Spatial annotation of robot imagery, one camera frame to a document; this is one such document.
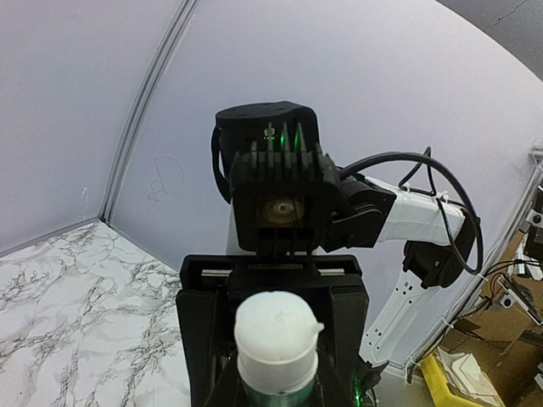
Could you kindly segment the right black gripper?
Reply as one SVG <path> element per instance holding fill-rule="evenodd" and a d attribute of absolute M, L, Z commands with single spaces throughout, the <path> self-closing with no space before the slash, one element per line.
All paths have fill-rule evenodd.
<path fill-rule="evenodd" d="M 318 256 L 339 195 L 315 112 L 223 109 L 211 135 L 233 247 L 182 262 L 176 310 L 193 406 L 357 406 L 368 296 L 349 255 Z"/>

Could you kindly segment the small green white sticker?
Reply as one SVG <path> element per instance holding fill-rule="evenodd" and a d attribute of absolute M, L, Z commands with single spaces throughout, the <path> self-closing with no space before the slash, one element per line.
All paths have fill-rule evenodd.
<path fill-rule="evenodd" d="M 308 405 L 323 328 L 295 293 L 256 293 L 239 305 L 234 324 L 237 368 L 250 406 Z"/>

